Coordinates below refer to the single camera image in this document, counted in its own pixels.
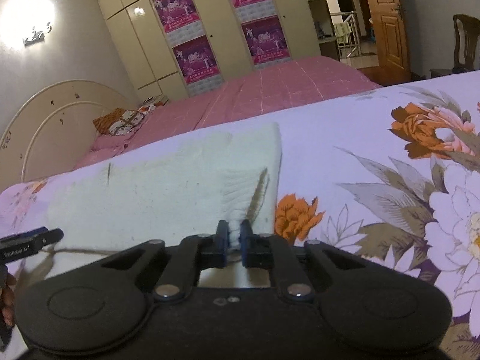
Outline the person's left hand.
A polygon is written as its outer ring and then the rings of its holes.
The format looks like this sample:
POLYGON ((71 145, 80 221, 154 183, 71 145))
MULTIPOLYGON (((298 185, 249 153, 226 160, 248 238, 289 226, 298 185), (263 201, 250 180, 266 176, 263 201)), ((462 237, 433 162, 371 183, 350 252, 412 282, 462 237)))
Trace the person's left hand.
POLYGON ((15 326, 15 286, 16 278, 8 273, 6 285, 4 288, 1 288, 1 315, 8 328, 13 328, 15 326))

